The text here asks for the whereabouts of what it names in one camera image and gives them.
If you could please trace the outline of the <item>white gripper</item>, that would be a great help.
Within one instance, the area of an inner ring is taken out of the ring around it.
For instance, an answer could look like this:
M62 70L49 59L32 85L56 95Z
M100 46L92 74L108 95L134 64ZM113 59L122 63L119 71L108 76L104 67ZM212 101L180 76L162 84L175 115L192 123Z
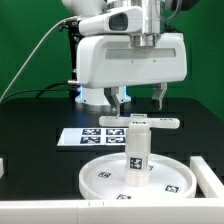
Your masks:
M128 35L83 38L77 49L77 79L85 88L105 88L111 112L121 114L119 86L153 85L152 102L161 110L164 82L183 81L187 74L182 34L165 33L155 47L132 47Z

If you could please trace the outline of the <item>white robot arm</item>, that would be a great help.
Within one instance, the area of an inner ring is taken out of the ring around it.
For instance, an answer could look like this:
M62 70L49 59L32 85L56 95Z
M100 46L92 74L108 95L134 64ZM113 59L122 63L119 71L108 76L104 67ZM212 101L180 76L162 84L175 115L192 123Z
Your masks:
M118 114L128 86L152 84L157 108L169 82L185 79L183 34L169 26L200 0L61 0L73 14L75 101Z

